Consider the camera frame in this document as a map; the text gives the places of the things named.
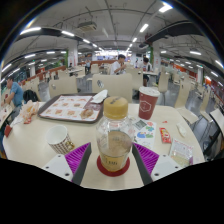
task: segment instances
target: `sauce packet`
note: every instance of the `sauce packet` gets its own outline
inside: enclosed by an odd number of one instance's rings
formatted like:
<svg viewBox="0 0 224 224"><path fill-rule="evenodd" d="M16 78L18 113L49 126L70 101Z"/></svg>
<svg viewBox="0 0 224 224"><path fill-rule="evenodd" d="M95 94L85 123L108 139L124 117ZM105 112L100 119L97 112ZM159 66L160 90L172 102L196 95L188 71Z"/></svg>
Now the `sauce packet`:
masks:
<svg viewBox="0 0 224 224"><path fill-rule="evenodd" d="M162 141L164 143L171 143L171 138L169 132L165 128L159 128Z"/></svg>

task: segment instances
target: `wall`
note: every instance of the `wall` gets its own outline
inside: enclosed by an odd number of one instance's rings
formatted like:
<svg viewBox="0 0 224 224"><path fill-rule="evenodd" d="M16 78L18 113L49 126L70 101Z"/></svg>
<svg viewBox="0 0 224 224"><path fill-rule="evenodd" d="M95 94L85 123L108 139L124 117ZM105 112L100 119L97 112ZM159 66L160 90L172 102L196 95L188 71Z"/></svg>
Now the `wall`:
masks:
<svg viewBox="0 0 224 224"><path fill-rule="evenodd" d="M194 77L194 78L196 78L196 81L197 81L197 73L189 71L188 69L183 68L183 67L181 67L179 65L176 65L176 64L174 64L173 68L176 68L177 70L180 70L181 72L189 73L189 77L190 76Z"/></svg>

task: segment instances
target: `ceiling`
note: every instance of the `ceiling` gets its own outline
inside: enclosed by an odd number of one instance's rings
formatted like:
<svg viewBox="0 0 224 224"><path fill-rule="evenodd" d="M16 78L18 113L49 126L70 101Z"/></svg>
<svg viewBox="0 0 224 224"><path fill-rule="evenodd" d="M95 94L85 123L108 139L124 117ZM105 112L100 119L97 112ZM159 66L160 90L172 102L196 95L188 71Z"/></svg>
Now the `ceiling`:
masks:
<svg viewBox="0 0 224 224"><path fill-rule="evenodd" d="M79 52L96 50L91 44L83 42L82 38L102 48L126 50L133 38L137 37L137 41L133 43L130 50L141 53L145 50L139 48L139 45L145 42L145 35L148 34L150 42L158 43L161 50L166 50L166 54L161 54L161 56L168 58L185 57L185 59L180 60L181 62L188 61L189 59L186 57L191 57L192 65L194 65L192 71L195 72L197 72L196 64L198 61L194 61L194 58L200 59L202 62L206 62L201 64L205 66L207 75L224 83L224 70L215 62L215 60L219 61L217 54L200 29L175 9L170 9L164 13L159 12L161 7L163 7L163 3L159 0L63 1L42 12L31 21L28 27L40 26L43 28L42 33L29 33L29 35L23 36L25 38L19 36L7 52L5 65L15 58L36 51L58 49L58 56L60 56L60 50L67 49L72 39L78 40ZM88 21L95 22L97 29L82 33L78 29L78 25ZM182 21L184 21L182 26L175 26L176 23ZM139 30L145 23L149 26L145 32L140 33ZM61 30L72 32L75 37L70 38L62 35ZM165 37L164 32L171 34L171 36ZM202 55L190 54L191 48L196 48ZM209 64L213 66L212 68L217 69L216 73L218 72L220 75L218 78L211 74ZM16 64L13 63L9 70L21 65L24 65L24 59ZM4 77L11 72L9 70L5 71L2 76Z"/></svg>

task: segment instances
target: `cup lid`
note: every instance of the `cup lid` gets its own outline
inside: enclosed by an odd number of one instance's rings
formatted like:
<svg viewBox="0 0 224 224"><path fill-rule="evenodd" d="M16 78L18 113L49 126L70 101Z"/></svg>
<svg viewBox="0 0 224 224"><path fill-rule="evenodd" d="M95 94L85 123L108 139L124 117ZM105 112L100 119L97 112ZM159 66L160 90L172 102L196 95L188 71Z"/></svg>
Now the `cup lid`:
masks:
<svg viewBox="0 0 224 224"><path fill-rule="evenodd" d="M153 97L159 97L160 95L160 92L156 89L153 89L151 87L145 87L145 86L141 86L139 88L139 91L141 93L144 93L145 95L148 95L148 96L153 96Z"/></svg>
<svg viewBox="0 0 224 224"><path fill-rule="evenodd" d="M120 96L108 97L104 100L104 116L113 119L121 120L127 116L128 101Z"/></svg>

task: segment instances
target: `white cup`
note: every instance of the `white cup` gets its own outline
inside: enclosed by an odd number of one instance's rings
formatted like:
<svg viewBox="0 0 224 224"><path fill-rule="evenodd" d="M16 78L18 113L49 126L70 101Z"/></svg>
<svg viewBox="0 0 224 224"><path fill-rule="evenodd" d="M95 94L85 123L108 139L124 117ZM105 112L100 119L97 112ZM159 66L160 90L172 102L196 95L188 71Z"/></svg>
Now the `white cup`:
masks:
<svg viewBox="0 0 224 224"><path fill-rule="evenodd" d="M51 148L59 154L67 154L75 147L68 135L67 128L63 125L50 128L46 134L46 140Z"/></svg>

